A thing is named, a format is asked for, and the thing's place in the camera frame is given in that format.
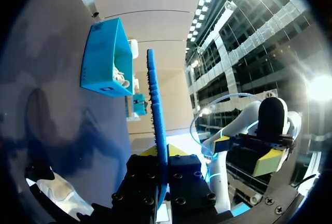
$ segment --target blue plastic tool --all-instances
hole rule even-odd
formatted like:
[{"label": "blue plastic tool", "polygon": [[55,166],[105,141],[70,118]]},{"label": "blue plastic tool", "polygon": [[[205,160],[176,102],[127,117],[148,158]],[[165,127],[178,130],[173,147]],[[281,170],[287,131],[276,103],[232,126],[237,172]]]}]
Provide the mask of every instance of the blue plastic tool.
[{"label": "blue plastic tool", "polygon": [[161,206],[167,191],[167,144],[165,134],[164,116],[162,111],[161,97],[158,85],[157,70],[155,64],[155,55],[152,49],[147,50],[147,69],[149,95],[151,100],[151,110],[153,116],[153,125],[155,128],[155,142],[160,164],[161,189],[158,200],[158,208]]}]

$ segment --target blue bin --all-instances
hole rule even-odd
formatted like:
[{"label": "blue bin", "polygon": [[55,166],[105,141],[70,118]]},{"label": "blue bin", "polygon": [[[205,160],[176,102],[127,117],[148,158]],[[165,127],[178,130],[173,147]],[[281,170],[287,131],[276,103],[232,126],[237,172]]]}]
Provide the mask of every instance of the blue bin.
[{"label": "blue bin", "polygon": [[144,94],[134,94],[133,96],[134,100],[134,112],[137,113],[139,116],[147,115],[147,112],[145,111],[145,97]]},{"label": "blue bin", "polygon": [[[88,36],[82,62],[80,85],[112,97],[133,94],[133,55],[119,18],[94,24]],[[113,80],[114,65],[130,85]]]}]

